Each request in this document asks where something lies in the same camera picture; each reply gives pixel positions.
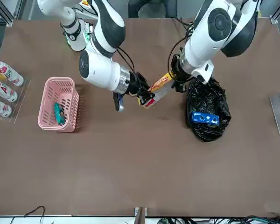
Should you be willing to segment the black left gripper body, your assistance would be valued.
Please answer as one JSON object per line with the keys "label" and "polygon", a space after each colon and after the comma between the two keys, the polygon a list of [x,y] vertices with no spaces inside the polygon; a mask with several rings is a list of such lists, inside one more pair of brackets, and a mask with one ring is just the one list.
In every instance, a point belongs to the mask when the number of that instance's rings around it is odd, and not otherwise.
{"label": "black left gripper body", "polygon": [[186,73],[182,70],[179,62],[180,55],[174,54],[171,61],[171,71],[176,81],[186,81]]}

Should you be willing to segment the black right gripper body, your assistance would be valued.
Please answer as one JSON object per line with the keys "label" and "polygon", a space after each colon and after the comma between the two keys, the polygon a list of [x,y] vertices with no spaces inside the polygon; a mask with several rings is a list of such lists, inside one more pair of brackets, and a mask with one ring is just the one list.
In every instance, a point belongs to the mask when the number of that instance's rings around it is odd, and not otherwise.
{"label": "black right gripper body", "polygon": [[129,84],[127,94],[137,96],[142,93],[142,81],[146,80],[138,71],[136,73],[130,71]]}

